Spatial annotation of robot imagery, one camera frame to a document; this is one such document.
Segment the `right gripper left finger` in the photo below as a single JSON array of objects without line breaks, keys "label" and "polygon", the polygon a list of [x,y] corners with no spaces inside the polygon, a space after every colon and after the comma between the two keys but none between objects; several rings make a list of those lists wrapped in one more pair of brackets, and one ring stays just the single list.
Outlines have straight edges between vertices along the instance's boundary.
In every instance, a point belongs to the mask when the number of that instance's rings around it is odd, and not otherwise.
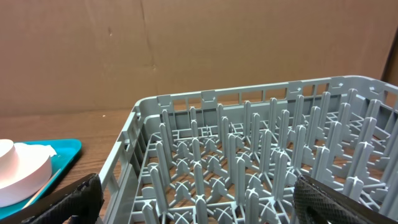
[{"label": "right gripper left finger", "polygon": [[1,223],[96,223],[104,203],[98,174],[92,173],[1,220]]}]

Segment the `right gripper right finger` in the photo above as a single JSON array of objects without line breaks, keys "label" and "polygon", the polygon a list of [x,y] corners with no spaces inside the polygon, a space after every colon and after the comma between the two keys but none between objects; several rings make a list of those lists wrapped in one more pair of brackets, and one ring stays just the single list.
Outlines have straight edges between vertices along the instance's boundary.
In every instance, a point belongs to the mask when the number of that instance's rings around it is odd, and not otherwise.
[{"label": "right gripper right finger", "polygon": [[294,209],[300,224],[397,224],[308,175],[298,176],[294,187]]}]

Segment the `white napkin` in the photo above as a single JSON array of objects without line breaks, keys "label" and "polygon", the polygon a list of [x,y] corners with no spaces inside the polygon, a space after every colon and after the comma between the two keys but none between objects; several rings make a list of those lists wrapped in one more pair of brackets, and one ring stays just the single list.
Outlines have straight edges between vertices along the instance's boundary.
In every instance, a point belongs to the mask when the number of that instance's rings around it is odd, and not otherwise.
[{"label": "white napkin", "polygon": [[14,146],[19,152],[38,152],[41,154],[46,154],[50,157],[57,155],[55,149],[50,145],[26,144],[18,142],[15,143]]}]

